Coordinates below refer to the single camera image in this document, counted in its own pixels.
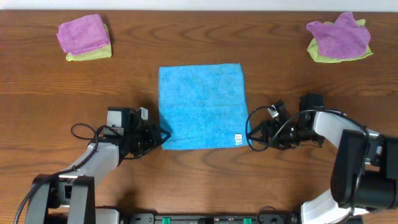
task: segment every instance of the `blue cloth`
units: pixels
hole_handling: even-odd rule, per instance
[[[248,108],[241,65],[161,67],[159,113],[160,127],[172,135],[163,149],[247,145]],[[237,145],[236,134],[242,134],[241,144]]]

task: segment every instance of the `wooden table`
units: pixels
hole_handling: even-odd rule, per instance
[[[99,13],[108,25],[111,58],[67,62],[58,25]],[[160,66],[241,63],[249,111],[283,99],[324,94],[369,128],[398,135],[398,14],[366,19],[374,55],[354,62],[315,63],[305,25],[337,12],[0,11],[0,223],[10,223],[33,178],[64,169],[86,149],[70,127],[106,122],[108,106],[140,106],[159,122]],[[269,119],[263,113],[252,124]],[[129,212],[256,213],[291,210],[329,188],[336,149],[248,147],[200,151],[158,149],[124,161],[96,189],[97,205]],[[397,223],[396,211],[366,223]]]

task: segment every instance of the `yellow-green towel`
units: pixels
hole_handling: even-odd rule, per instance
[[[108,27],[104,24],[105,29],[109,35]],[[67,61],[84,61],[84,60],[94,60],[99,58],[106,58],[112,56],[112,46],[111,44],[105,45],[100,49],[93,50],[91,52],[87,52],[81,55],[72,55],[71,53],[67,54]]]
[[[365,20],[364,19],[357,20],[356,23],[359,26],[365,26]],[[315,38],[312,39],[310,45],[307,48],[307,51],[310,53],[311,58],[315,62],[320,62],[320,63],[338,63],[338,62],[344,62],[344,61],[359,60],[359,59],[366,58],[367,56],[370,56],[370,55],[373,54],[371,52],[371,49],[369,48],[369,46],[367,46],[365,54],[362,55],[362,56],[359,56],[359,57],[346,58],[346,59],[325,57],[325,56],[319,55],[319,48],[318,48],[318,44],[317,44],[317,41],[315,40]]]

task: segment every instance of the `purple towel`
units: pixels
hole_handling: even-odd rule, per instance
[[[88,15],[58,27],[58,40],[65,53],[80,55],[110,43],[101,16]]]
[[[334,24],[307,24],[319,46],[319,54],[331,58],[355,58],[365,54],[371,40],[367,28],[355,22],[352,12],[342,13]]]

